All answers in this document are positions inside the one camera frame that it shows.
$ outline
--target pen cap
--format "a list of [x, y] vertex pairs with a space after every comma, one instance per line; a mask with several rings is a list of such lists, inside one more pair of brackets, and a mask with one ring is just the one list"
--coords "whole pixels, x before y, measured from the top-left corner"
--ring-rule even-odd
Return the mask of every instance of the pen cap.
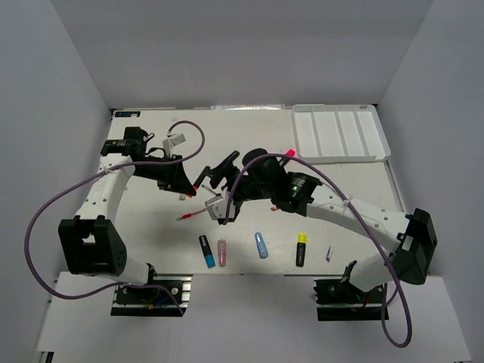
[[299, 233], [297, 236], [297, 243], [305, 244], [307, 241], [306, 233]]

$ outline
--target white tray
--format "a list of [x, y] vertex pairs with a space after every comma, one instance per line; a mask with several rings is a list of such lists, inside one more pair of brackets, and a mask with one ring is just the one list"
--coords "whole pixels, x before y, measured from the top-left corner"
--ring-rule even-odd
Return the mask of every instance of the white tray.
[[293, 127], [299, 157], [310, 163], [364, 163], [390, 153], [372, 105], [296, 104]]

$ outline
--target purple hose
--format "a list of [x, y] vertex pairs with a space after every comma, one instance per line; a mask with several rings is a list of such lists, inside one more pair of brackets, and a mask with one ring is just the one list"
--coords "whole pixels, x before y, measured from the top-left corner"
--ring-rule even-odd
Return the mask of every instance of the purple hose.
[[[69, 194], [71, 191], [74, 191], [77, 188], [80, 188], [83, 185], [86, 185], [89, 182], [92, 182], [93, 180], [106, 175], [109, 171], [118, 170], [118, 169], [124, 168], [125, 166], [137, 166], [137, 165], [155, 165], [156, 166], [156, 165], [160, 165], [160, 164], [163, 164], [163, 165], [179, 164], [179, 163], [183, 163], [184, 161], [187, 161], [187, 160], [191, 159], [192, 157], [195, 157], [196, 155], [198, 155], [199, 152], [201, 152], [201, 150], [203, 149], [203, 146], [205, 145], [205, 134], [203, 133], [203, 130], [201, 129], [201, 127], [199, 127], [196, 123], [194, 123], [192, 121], [187, 121], [187, 120], [178, 121], [176, 123], [173, 123], [173, 125], [168, 129], [168, 132], [171, 132], [177, 125], [180, 125], [180, 124], [183, 124], [183, 123], [186, 123], [188, 125], [192, 125], [195, 128], [197, 128], [197, 130], [200, 132], [200, 136], [202, 137], [202, 141], [200, 143], [200, 146], [191, 155], [189, 155], [187, 157], [183, 157], [183, 158], [178, 159], [178, 160], [171, 160], [171, 161], [166, 161], [166, 162], [162, 162], [162, 163], [157, 162], [157, 161], [137, 161], [137, 162], [116, 164], [115, 166], [111, 166], [110, 168], [107, 168], [106, 170], [103, 170], [102, 172], [94, 174], [94, 175], [88, 177], [87, 179], [80, 181], [76, 185], [73, 185], [72, 187], [66, 189], [65, 191], [60, 192], [59, 194], [57, 194], [56, 196], [52, 197], [50, 200], [45, 202], [44, 205], [42, 205], [39, 208], [39, 210], [37, 210], [36, 214], [34, 214], [32, 219], [30, 220], [30, 223], [27, 226], [27, 230], [25, 232], [25, 238], [23, 239], [23, 253], [25, 255], [25, 260], [27, 262], [27, 265], [29, 267], [30, 272], [32, 272], [33, 277], [37, 280], [37, 282], [40, 284], [40, 286], [42, 286], [47, 292], [49, 292], [50, 294], [52, 294], [52, 295], [54, 295], [54, 296], [56, 296], [60, 299], [76, 300], [76, 299], [82, 299], [84, 297], [95, 295], [96, 293], [100, 293], [101, 291], [106, 290], [106, 289], [113, 287], [113, 286], [125, 284], [125, 283], [122, 283], [122, 282], [114, 282], [112, 284], [108, 284], [106, 286], [100, 287], [97, 290], [91, 291], [89, 293], [83, 293], [81, 295], [64, 295], [63, 293], [58, 293], [56, 290], [54, 290], [52, 287], [50, 287], [42, 279], [42, 277], [39, 275], [39, 273], [37, 272], [37, 270], [36, 270], [36, 268], [35, 268], [35, 266], [32, 262], [32, 257], [30, 256], [29, 244], [30, 244], [30, 235], [32, 234], [33, 226], [36, 223], [37, 219], [42, 214], [42, 212], [44, 212], [51, 204], [53, 204], [53, 202], [55, 202], [56, 200], [59, 200], [64, 195]], [[152, 288], [152, 287], [157, 287], [159, 289], [161, 288], [158, 285], [153, 285], [153, 286], [151, 286], [151, 285], [141, 285], [141, 286], [129, 285], [129, 286], [134, 287], [134, 288]], [[169, 291], [166, 291], [166, 292], [168, 293], [168, 296], [170, 296], [170, 298], [175, 302], [175, 305], [177, 305], [178, 309], [180, 310], [181, 314], [183, 315], [183, 311], [180, 309], [180, 305], [176, 302], [176, 299], [173, 297], [173, 295]]]
[[[304, 166], [310, 168], [313, 172], [315, 172], [316, 174], [318, 174], [318, 176], [320, 176], [321, 178], [323, 178], [333, 188], [333, 190], [340, 196], [340, 198], [342, 200], [348, 200], [346, 198], [346, 195], [341, 191], [341, 189], [338, 188], [338, 186], [336, 184], [334, 184], [334, 182], [331, 179], [329, 179], [323, 172], [321, 172], [318, 169], [316, 169], [310, 163], [307, 163], [304, 160], [298, 159], [297, 157], [290, 157], [289, 155], [284, 155], [284, 154], [264, 154], [264, 155], [260, 155], [258, 157], [255, 157], [247, 165], [245, 165], [245, 167], [242, 168], [242, 170], [240, 171], [239, 175], [235, 179], [234, 184], [232, 185], [230, 194], [228, 195], [228, 199], [227, 199], [227, 209], [225, 211], [225, 220], [224, 220], [224, 223], [223, 223], [224, 225], [226, 225], [227, 222], [228, 222], [228, 218], [229, 218], [228, 216], [229, 216], [229, 213], [230, 213], [231, 201], [234, 199], [235, 190], [237, 189], [237, 186], [238, 186], [240, 180], [242, 179], [242, 176], [244, 175], [244, 173], [252, 165], [254, 165], [254, 164], [256, 164], [256, 163], [258, 163], [258, 162], [260, 162], [262, 160], [268, 159], [269, 157], [286, 158], [286, 159], [294, 160], [294, 161], [296, 161], [299, 164], [303, 164]], [[385, 254], [384, 249], [381, 247], [380, 242], [378, 242], [378, 239], [374, 236], [373, 232], [368, 227], [368, 225], [366, 224], [366, 222], [361, 217], [361, 214], [358, 212], [358, 210], [356, 210], [356, 208], [353, 206], [353, 204], [351, 203], [350, 200], [348, 200], [348, 207], [352, 211], [352, 213], [356, 217], [356, 219], [360, 222], [360, 224], [363, 227], [363, 229], [365, 230], [366, 234], [373, 241], [375, 247], [377, 248], [378, 252], [382, 256], [383, 261], [385, 262], [385, 265], [388, 268], [389, 273], [392, 275], [393, 281], [395, 281], [396, 291], [398, 291], [398, 293], [400, 295], [400, 299], [402, 299], [403, 310], [405, 312], [405, 319], [407, 321], [407, 337], [405, 338], [405, 340], [403, 341], [403, 343], [398, 343], [398, 342], [396, 342], [389, 335], [389, 332], [386, 329], [386, 322], [385, 322], [385, 319], [384, 319], [384, 311], [385, 311], [385, 308], [387, 306], [387, 302], [386, 301], [383, 302], [383, 305], [382, 305], [382, 319], [381, 319], [381, 324], [383, 326], [383, 332], [385, 333], [386, 337], [391, 342], [391, 344], [393, 344], [394, 346], [396, 346], [398, 348], [405, 348], [408, 344], [410, 344], [410, 341], [411, 341], [412, 325], [411, 325], [410, 309], [408, 308], [407, 299], [405, 298], [405, 294], [403, 293], [403, 289], [402, 289], [402, 285], [400, 284], [400, 280], [399, 280], [399, 278], [398, 278], [398, 276], [397, 276], [397, 274], [395, 272], [395, 269], [392, 266], [392, 263], [391, 263], [390, 259]]]

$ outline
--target purple cable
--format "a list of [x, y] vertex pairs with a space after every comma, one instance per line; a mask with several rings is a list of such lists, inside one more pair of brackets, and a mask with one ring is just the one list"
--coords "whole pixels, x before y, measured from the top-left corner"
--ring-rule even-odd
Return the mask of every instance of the purple cable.
[[[286, 158], [286, 159], [294, 160], [297, 163], [302, 164], [302, 165], [310, 168], [313, 172], [315, 172], [316, 174], [318, 174], [318, 176], [320, 176], [321, 178], [323, 178], [333, 188], [333, 190], [340, 196], [340, 198], [342, 200], [348, 200], [346, 198], [346, 195], [341, 191], [341, 189], [338, 188], [338, 186], [336, 184], [334, 184], [334, 182], [331, 179], [329, 179], [323, 172], [321, 172], [318, 169], [316, 169], [310, 163], [307, 163], [304, 160], [298, 159], [297, 157], [291, 157], [291, 156], [285, 155], [285, 154], [264, 154], [264, 155], [260, 155], [258, 157], [255, 157], [247, 165], [245, 165], [245, 167], [242, 168], [242, 170], [240, 171], [239, 175], [235, 179], [234, 184], [232, 185], [230, 194], [228, 195], [228, 199], [227, 199], [227, 209], [225, 211], [225, 220], [223, 222], [224, 225], [226, 225], [228, 223], [228, 218], [229, 218], [228, 216], [229, 216], [229, 213], [230, 213], [231, 201], [234, 199], [234, 192], [237, 189], [237, 186], [239, 184], [239, 181], [242, 179], [242, 176], [244, 175], [244, 173], [252, 165], [254, 165], [254, 164], [256, 164], [256, 163], [258, 163], [258, 162], [260, 162], [260, 161], [262, 161], [264, 159], [268, 159], [269, 157], [280, 157], [280, 158]], [[400, 299], [402, 299], [403, 310], [405, 312], [405, 319], [407, 321], [407, 337], [405, 338], [405, 340], [403, 341], [403, 343], [398, 343], [398, 342], [396, 342], [389, 335], [389, 332], [386, 329], [386, 322], [385, 322], [384, 313], [383, 313], [385, 311], [385, 308], [388, 305], [388, 303], [386, 301], [384, 301], [383, 304], [382, 304], [382, 319], [381, 319], [381, 324], [382, 324], [382, 327], [383, 327], [383, 332], [385, 333], [386, 337], [391, 342], [391, 344], [393, 344], [394, 346], [396, 346], [398, 348], [405, 348], [408, 344], [410, 344], [410, 341], [411, 341], [412, 325], [411, 325], [410, 309], [408, 308], [407, 299], [405, 298], [405, 294], [403, 293], [403, 289], [402, 289], [402, 285], [400, 284], [400, 280], [399, 280], [399, 278], [398, 278], [398, 276], [397, 276], [397, 274], [395, 272], [395, 269], [392, 266], [392, 263], [391, 263], [390, 259], [385, 254], [384, 249], [381, 247], [380, 242], [378, 242], [378, 239], [374, 236], [373, 232], [368, 227], [368, 225], [366, 224], [366, 222], [361, 217], [361, 214], [358, 212], [358, 210], [356, 210], [356, 208], [353, 206], [353, 204], [351, 203], [350, 200], [348, 201], [348, 207], [352, 211], [352, 213], [356, 217], [356, 219], [360, 222], [360, 224], [363, 227], [363, 229], [365, 230], [366, 234], [373, 241], [375, 247], [377, 248], [378, 252], [382, 256], [383, 261], [385, 262], [385, 266], [388, 268], [389, 273], [392, 275], [393, 281], [395, 281], [396, 291], [398, 291], [398, 293], [400, 295]]]
[[[30, 223], [27, 226], [27, 230], [25, 232], [25, 238], [23, 239], [23, 253], [25, 255], [25, 260], [27, 262], [27, 265], [29, 267], [30, 272], [32, 272], [33, 277], [37, 280], [37, 282], [40, 284], [40, 286], [42, 286], [44, 288], [44, 290], [46, 290], [50, 294], [52, 294], [52, 295], [54, 295], [54, 296], [56, 296], [60, 299], [76, 300], [76, 299], [82, 299], [84, 297], [95, 295], [96, 293], [100, 293], [101, 291], [106, 290], [106, 289], [113, 287], [113, 286], [126, 285], [126, 283], [123, 283], [123, 282], [114, 282], [112, 284], [108, 284], [106, 286], [100, 287], [97, 290], [91, 291], [89, 293], [83, 293], [81, 295], [64, 295], [63, 293], [58, 293], [56, 290], [54, 290], [52, 287], [50, 287], [42, 279], [42, 277], [39, 275], [39, 273], [37, 272], [37, 270], [36, 270], [36, 268], [35, 268], [35, 266], [32, 262], [32, 257], [30, 255], [30, 250], [29, 250], [29, 244], [30, 244], [30, 235], [32, 234], [33, 226], [36, 223], [37, 219], [42, 214], [42, 212], [44, 212], [51, 204], [53, 204], [53, 202], [55, 202], [56, 200], [59, 200], [64, 195], [69, 194], [71, 191], [74, 191], [77, 188], [80, 188], [83, 185], [86, 185], [89, 182], [92, 182], [93, 180], [106, 175], [109, 171], [118, 170], [118, 169], [124, 168], [125, 166], [137, 166], [137, 165], [155, 165], [156, 166], [156, 165], [160, 165], [160, 164], [162, 164], [162, 165], [174, 165], [174, 164], [183, 163], [184, 161], [187, 161], [187, 160], [191, 159], [192, 157], [195, 157], [196, 155], [198, 155], [199, 152], [202, 151], [203, 146], [205, 145], [205, 134], [203, 133], [203, 130], [201, 129], [201, 127], [199, 127], [196, 123], [194, 123], [192, 121], [187, 121], [187, 120], [178, 121], [176, 123], [173, 123], [173, 125], [168, 129], [168, 132], [171, 132], [177, 125], [180, 125], [182, 123], [186, 123], [188, 125], [194, 126], [200, 132], [200, 136], [202, 138], [202, 142], [200, 143], [200, 146], [191, 155], [189, 155], [187, 157], [183, 157], [183, 158], [178, 159], [178, 160], [171, 160], [171, 161], [166, 161], [166, 162], [162, 162], [162, 163], [157, 162], [157, 161], [137, 161], [137, 162], [116, 164], [114, 166], [111, 166], [110, 168], [106, 168], [102, 172], [98, 172], [97, 174], [94, 174], [94, 175], [88, 177], [87, 179], [85, 179], [83, 181], [80, 181], [79, 183], [77, 183], [76, 185], [73, 185], [72, 187], [66, 189], [65, 191], [60, 192], [59, 194], [57, 194], [56, 196], [52, 197], [50, 200], [45, 202], [44, 205], [42, 205], [39, 208], [39, 210], [37, 210], [36, 214], [34, 214], [32, 219], [30, 220]], [[153, 286], [152, 285], [141, 285], [141, 286], [140, 285], [129, 285], [129, 286], [134, 287], [134, 288], [141, 288], [141, 289], [152, 288], [152, 287], [161, 288], [158, 285], [153, 285]], [[183, 315], [183, 311], [181, 310], [180, 305], [176, 302], [176, 299], [174, 298], [174, 296], [168, 290], [166, 292], [168, 293], [168, 296], [170, 296], [170, 298], [175, 302], [175, 305], [177, 305], [178, 310], [180, 310], [181, 314]]]

